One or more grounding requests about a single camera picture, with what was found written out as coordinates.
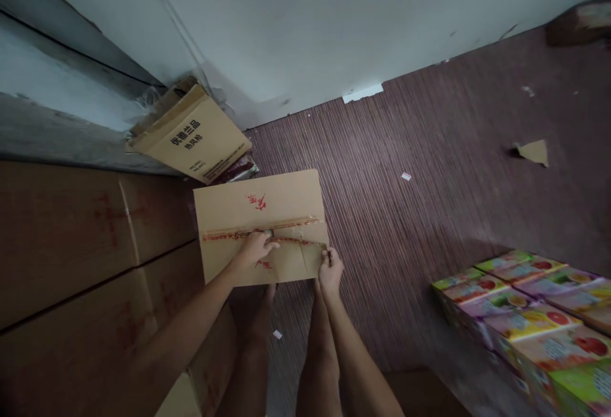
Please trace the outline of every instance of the right hand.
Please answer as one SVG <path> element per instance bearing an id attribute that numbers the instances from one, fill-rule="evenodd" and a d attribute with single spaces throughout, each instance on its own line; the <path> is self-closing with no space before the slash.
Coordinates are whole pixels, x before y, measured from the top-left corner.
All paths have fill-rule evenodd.
<path id="1" fill-rule="evenodd" d="M 318 271 L 320 289 L 326 296 L 339 296 L 339 282 L 344 272 L 344 263 L 335 248 L 323 250 L 323 263 Z"/>

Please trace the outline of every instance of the colorful product box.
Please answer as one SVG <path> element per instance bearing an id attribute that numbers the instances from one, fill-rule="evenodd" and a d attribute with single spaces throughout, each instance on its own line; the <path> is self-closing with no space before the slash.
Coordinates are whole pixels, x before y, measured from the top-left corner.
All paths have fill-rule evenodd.
<path id="1" fill-rule="evenodd" d="M 484 319 L 494 350 L 519 369 L 513 344 L 531 336 L 581 325 L 574 318 L 552 306 L 542 304 L 526 310 Z"/>
<path id="2" fill-rule="evenodd" d="M 611 306 L 597 307 L 582 314 L 586 325 L 611 336 Z"/>
<path id="3" fill-rule="evenodd" d="M 460 283 L 459 285 L 451 286 L 447 290 L 444 290 L 443 294 L 445 298 L 455 304 L 464 304 L 492 293 L 497 293 L 506 288 L 507 285 L 499 279 L 493 276 L 483 275 Z"/>
<path id="4" fill-rule="evenodd" d="M 545 299 L 548 296 L 567 293 L 602 280 L 603 278 L 600 275 L 566 266 L 537 279 L 516 285 L 516 288 L 533 298 Z"/>
<path id="5" fill-rule="evenodd" d="M 535 299 L 513 288 L 507 288 L 457 307 L 461 322 L 469 330 L 471 337 L 492 350 L 493 343 L 484 323 L 485 318 L 526 309 L 536 303 Z"/>
<path id="6" fill-rule="evenodd" d="M 436 281 L 433 284 L 433 289 L 437 294 L 437 297 L 441 301 L 442 309 L 444 310 L 444 314 L 446 315 L 447 322 L 455 328 L 459 328 L 459 321 L 456 319 L 456 311 L 454 310 L 454 304 L 450 304 L 448 299 L 444 296 L 444 290 L 451 288 L 452 286 L 459 285 L 471 279 L 479 278 L 485 275 L 482 271 L 477 270 L 474 267 L 470 267 L 466 271 L 463 271 L 454 276 L 444 278 L 442 280 Z"/>
<path id="7" fill-rule="evenodd" d="M 488 261 L 484 261 L 480 264 L 476 264 L 474 267 L 476 267 L 480 271 L 490 272 L 494 269 L 512 267 L 524 261 L 529 261 L 531 257 L 532 255 L 530 253 L 526 253 L 525 251 L 512 250 L 502 256 L 496 257 Z"/>
<path id="8" fill-rule="evenodd" d="M 556 371 L 552 382 L 562 416 L 611 417 L 611 359 Z"/>
<path id="9" fill-rule="evenodd" d="M 516 342 L 513 348 L 532 394 L 559 409 L 552 387 L 554 373 L 608 358 L 611 339 L 581 325 Z"/>
<path id="10" fill-rule="evenodd" d="M 545 299 L 564 311 L 581 316 L 592 309 L 611 304 L 611 281 L 604 279 Z"/>
<path id="11" fill-rule="evenodd" d="M 528 383 L 524 380 L 522 373 L 499 357 L 495 352 L 486 351 L 486 354 L 488 362 L 492 365 L 493 370 L 496 371 L 496 373 L 518 394 L 530 400 L 530 388 Z"/>
<path id="12" fill-rule="evenodd" d="M 567 266 L 565 263 L 533 255 L 529 261 L 524 261 L 511 267 L 492 269 L 489 274 L 510 285 L 517 285 L 541 277 L 549 272 L 554 272 L 565 266 Z"/>

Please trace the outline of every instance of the bare leg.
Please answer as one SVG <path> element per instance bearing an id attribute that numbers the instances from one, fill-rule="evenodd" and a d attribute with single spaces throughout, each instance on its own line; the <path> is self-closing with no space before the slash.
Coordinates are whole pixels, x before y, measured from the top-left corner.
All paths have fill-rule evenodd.
<path id="1" fill-rule="evenodd" d="M 297 393 L 297 417 L 342 415 L 339 399 L 339 364 L 327 307 L 314 282 L 314 304 L 307 338 L 307 356 Z"/>
<path id="2" fill-rule="evenodd" d="M 265 417 L 267 407 L 267 337 L 276 284 L 267 285 L 250 328 L 244 336 L 234 371 L 216 415 Z"/>

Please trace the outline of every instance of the brown cardboard box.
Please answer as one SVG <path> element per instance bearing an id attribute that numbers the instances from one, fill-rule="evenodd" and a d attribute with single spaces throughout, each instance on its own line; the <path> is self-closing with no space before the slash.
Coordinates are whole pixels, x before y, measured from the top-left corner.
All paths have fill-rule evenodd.
<path id="1" fill-rule="evenodd" d="M 165 325 L 205 285 L 198 241 L 192 241 L 141 269 L 158 327 Z"/>
<path id="2" fill-rule="evenodd" d="M 279 249 L 242 274 L 238 286 L 314 278 L 328 245 L 316 170 L 194 191 L 206 282 L 238 252 L 254 230 L 274 231 Z"/>
<path id="3" fill-rule="evenodd" d="M 0 329 L 197 235 L 177 178 L 6 161 L 0 174 Z"/>
<path id="4" fill-rule="evenodd" d="M 192 241 L 0 336 L 0 409 L 79 415 L 203 280 Z"/>
<path id="5" fill-rule="evenodd" d="M 132 132 L 133 149 L 206 184 L 252 147 L 193 78 L 170 89 Z"/>
<path id="6" fill-rule="evenodd" d="M 118 174 L 137 265 L 197 237 L 193 183 L 167 176 Z"/>
<path id="7" fill-rule="evenodd" d="M 178 378 L 155 417 L 207 417 L 218 409 L 237 356 L 235 324 L 221 310 L 191 365 Z"/>

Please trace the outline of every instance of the brown carpet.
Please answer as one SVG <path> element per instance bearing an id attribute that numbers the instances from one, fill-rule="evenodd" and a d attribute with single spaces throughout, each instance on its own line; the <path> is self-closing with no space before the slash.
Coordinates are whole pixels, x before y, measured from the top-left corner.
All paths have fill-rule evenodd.
<path id="1" fill-rule="evenodd" d="M 513 415 L 523 402 L 443 324 L 430 283 L 513 247 L 611 277 L 610 129 L 611 53 L 535 30 L 247 133 L 262 176 L 320 172 L 342 296 L 380 368 L 429 365 L 474 415 Z M 507 155 L 538 139 L 550 168 Z M 294 414 L 311 301 L 309 282 L 279 287 L 270 417 Z"/>

